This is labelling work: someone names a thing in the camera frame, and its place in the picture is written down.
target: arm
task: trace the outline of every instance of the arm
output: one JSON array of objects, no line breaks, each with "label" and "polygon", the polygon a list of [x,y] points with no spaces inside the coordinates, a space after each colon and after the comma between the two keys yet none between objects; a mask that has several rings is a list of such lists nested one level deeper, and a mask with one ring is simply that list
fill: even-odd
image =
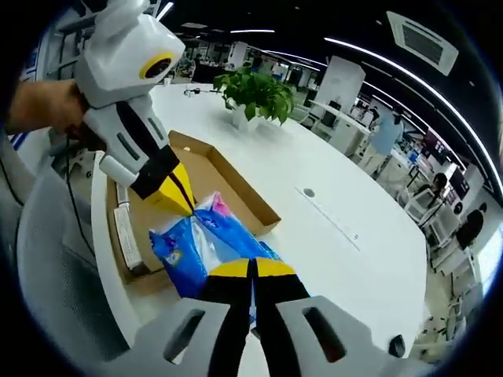
[{"label": "arm", "polygon": [[74,80],[20,82],[5,130],[18,134],[53,126],[64,132],[82,123],[86,107]]}]

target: gray chair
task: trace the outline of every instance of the gray chair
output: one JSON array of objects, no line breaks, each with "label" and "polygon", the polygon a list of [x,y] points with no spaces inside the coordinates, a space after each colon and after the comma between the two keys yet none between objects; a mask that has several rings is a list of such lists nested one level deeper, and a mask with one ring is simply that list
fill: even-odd
[{"label": "gray chair", "polygon": [[[75,198],[86,238],[90,205]],[[52,168],[38,177],[17,233],[23,300],[45,335],[81,368],[128,350],[101,286],[94,256],[79,233],[65,182]]]}]

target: cardboard box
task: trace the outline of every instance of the cardboard box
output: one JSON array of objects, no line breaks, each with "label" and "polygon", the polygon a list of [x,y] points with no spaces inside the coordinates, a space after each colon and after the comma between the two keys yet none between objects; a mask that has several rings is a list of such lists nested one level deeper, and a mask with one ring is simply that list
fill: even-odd
[{"label": "cardboard box", "polygon": [[[214,146],[176,131],[169,133],[169,139],[174,153],[187,169],[197,202],[215,191],[220,192],[230,210],[256,236],[268,233],[281,220]],[[164,225],[175,221],[177,216],[148,205],[131,189],[128,189],[128,193],[131,227],[141,259],[149,272],[159,271],[163,269],[163,265],[152,251],[149,230],[162,229]],[[127,283],[135,276],[126,267],[122,256],[113,215],[115,208],[117,208],[116,185],[108,179],[108,227],[119,271]]]}]

